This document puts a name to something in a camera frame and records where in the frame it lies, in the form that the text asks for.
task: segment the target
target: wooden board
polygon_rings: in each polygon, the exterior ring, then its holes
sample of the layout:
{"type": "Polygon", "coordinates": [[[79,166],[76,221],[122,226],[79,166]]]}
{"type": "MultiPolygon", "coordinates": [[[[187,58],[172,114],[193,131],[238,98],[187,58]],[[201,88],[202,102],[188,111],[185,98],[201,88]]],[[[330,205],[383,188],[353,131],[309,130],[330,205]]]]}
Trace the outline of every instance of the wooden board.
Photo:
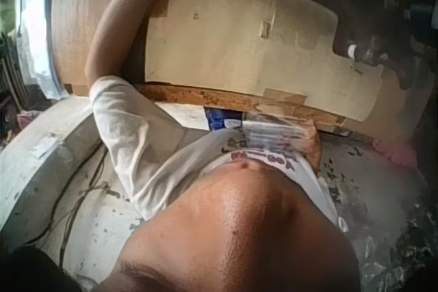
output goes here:
{"type": "Polygon", "coordinates": [[[381,67],[355,70],[332,52],[334,13],[309,0],[169,0],[149,20],[145,81],[263,96],[275,90],[305,105],[365,120],[381,67]]]}
{"type": "Polygon", "coordinates": [[[177,85],[159,85],[147,83],[137,85],[138,91],[145,97],[157,102],[178,103],[233,109],[243,112],[260,112],[280,118],[314,119],[315,123],[340,125],[345,118],[288,102],[276,101],[264,97],[207,90],[204,88],[183,87],[177,85]]]}
{"type": "Polygon", "coordinates": [[[63,84],[84,85],[88,50],[110,0],[52,0],[55,68],[63,84]]]}

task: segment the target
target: black wire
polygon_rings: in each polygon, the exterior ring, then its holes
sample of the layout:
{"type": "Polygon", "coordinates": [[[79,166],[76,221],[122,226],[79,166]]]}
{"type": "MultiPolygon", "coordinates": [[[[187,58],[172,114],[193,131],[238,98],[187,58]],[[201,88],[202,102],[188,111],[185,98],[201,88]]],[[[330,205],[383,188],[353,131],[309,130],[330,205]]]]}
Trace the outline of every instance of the black wire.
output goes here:
{"type": "MultiPolygon", "coordinates": [[[[93,188],[91,188],[91,189],[89,189],[89,190],[90,190],[90,191],[97,191],[97,190],[99,190],[99,189],[108,189],[108,188],[109,188],[109,185],[107,184],[106,181],[104,181],[102,185],[99,185],[99,186],[93,187],[93,188]]],[[[52,229],[46,234],[46,239],[45,239],[45,241],[43,242],[43,244],[41,245],[40,249],[43,249],[43,248],[44,248],[44,246],[45,246],[46,243],[47,243],[47,240],[48,240],[49,237],[50,237],[50,234],[51,234],[51,233],[52,233],[52,232],[58,227],[58,225],[59,225],[63,220],[65,220],[65,219],[67,218],[67,221],[66,221],[66,224],[65,224],[65,227],[64,227],[64,235],[66,234],[66,227],[67,227],[69,221],[71,220],[71,213],[75,210],[76,206],[77,206],[77,201],[76,201],[76,203],[73,205],[73,208],[72,208],[71,210],[67,211],[65,214],[63,214],[63,215],[61,216],[61,218],[60,218],[57,222],[53,223],[53,227],[52,227],[52,229]]]]}
{"type": "Polygon", "coordinates": [[[90,179],[90,182],[88,183],[87,191],[76,202],[75,208],[71,213],[68,222],[66,223],[66,230],[64,231],[64,238],[62,239],[62,245],[60,248],[60,264],[59,264],[60,268],[63,268],[64,266],[64,257],[66,253],[67,243],[68,243],[68,239],[70,238],[70,234],[73,229],[73,224],[75,223],[76,216],[79,212],[79,209],[81,208],[82,203],[86,199],[87,195],[96,187],[100,177],[102,176],[107,153],[108,153],[108,149],[106,148],[105,151],[103,152],[103,156],[101,160],[99,161],[99,164],[96,167],[96,170],[94,171],[93,176],[90,179]]]}
{"type": "Polygon", "coordinates": [[[54,219],[55,219],[55,213],[56,213],[56,209],[57,206],[60,204],[62,197],[64,196],[64,194],[66,193],[68,187],[70,186],[71,182],[73,181],[73,179],[76,177],[77,173],[82,169],[82,167],[97,153],[97,151],[100,149],[100,147],[102,146],[102,142],[99,142],[99,145],[91,152],[90,155],[88,155],[80,164],[79,167],[77,167],[77,169],[72,173],[72,175],[70,176],[70,178],[67,180],[67,183],[65,184],[64,188],[62,189],[61,193],[59,194],[59,196],[57,197],[51,213],[50,213],[50,219],[49,219],[49,223],[47,224],[46,228],[37,236],[34,237],[33,239],[30,239],[29,241],[27,241],[25,244],[33,244],[35,242],[38,242],[40,239],[42,239],[52,228],[54,219]]]}

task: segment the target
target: man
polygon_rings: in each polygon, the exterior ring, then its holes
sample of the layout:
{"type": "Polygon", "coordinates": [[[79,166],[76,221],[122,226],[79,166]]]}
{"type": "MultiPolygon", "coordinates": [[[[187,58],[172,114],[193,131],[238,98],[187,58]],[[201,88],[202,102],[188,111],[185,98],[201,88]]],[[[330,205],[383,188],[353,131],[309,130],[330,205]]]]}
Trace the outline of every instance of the man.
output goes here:
{"type": "Polygon", "coordinates": [[[118,77],[151,2],[112,0],[86,65],[102,140],[148,220],[99,291],[359,291],[302,156],[247,149],[238,130],[185,129],[118,77]]]}

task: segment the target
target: concrete floor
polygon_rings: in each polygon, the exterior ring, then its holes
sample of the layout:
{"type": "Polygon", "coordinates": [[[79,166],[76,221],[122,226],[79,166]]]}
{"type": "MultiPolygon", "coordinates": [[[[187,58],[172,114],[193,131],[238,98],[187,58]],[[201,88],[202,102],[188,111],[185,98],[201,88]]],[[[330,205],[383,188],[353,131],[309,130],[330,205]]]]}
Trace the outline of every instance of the concrete floor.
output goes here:
{"type": "MultiPolygon", "coordinates": [[[[406,211],[415,205],[426,183],[415,170],[396,168],[358,142],[323,135],[322,145],[321,176],[345,219],[346,235],[355,247],[365,279],[370,280],[385,268],[389,249],[405,226],[406,211]]],[[[99,151],[78,173],[57,211],[57,226],[39,244],[55,261],[59,258],[66,214],[87,190],[102,154],[99,151]]],[[[95,282],[110,273],[126,240],[143,224],[129,205],[109,157],[97,185],[103,184],[109,188],[90,192],[83,203],[64,261],[64,267],[74,277],[85,276],[95,282]]]]}

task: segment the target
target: plywood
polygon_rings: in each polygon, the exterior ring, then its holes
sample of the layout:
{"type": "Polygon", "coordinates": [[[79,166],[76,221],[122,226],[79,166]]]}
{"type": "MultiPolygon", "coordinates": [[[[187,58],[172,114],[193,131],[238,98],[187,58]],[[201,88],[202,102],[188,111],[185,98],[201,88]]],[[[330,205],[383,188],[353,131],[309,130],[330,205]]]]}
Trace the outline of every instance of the plywood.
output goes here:
{"type": "Polygon", "coordinates": [[[145,81],[263,96],[358,121],[370,114],[382,68],[332,52],[337,17],[309,0],[169,0],[149,21],[145,81]]]}
{"type": "Polygon", "coordinates": [[[306,102],[306,96],[292,94],[290,92],[282,92],[280,90],[266,88],[263,93],[264,98],[273,99],[280,102],[288,102],[293,104],[304,104],[306,102]]]}
{"type": "Polygon", "coordinates": [[[97,25],[110,0],[52,0],[55,68],[63,84],[86,83],[83,70],[97,25]]]}
{"type": "Polygon", "coordinates": [[[233,109],[243,112],[259,112],[280,118],[313,119],[317,124],[341,125],[345,118],[310,107],[276,101],[259,96],[208,90],[205,88],[147,83],[137,85],[145,97],[157,102],[178,103],[233,109]]]}

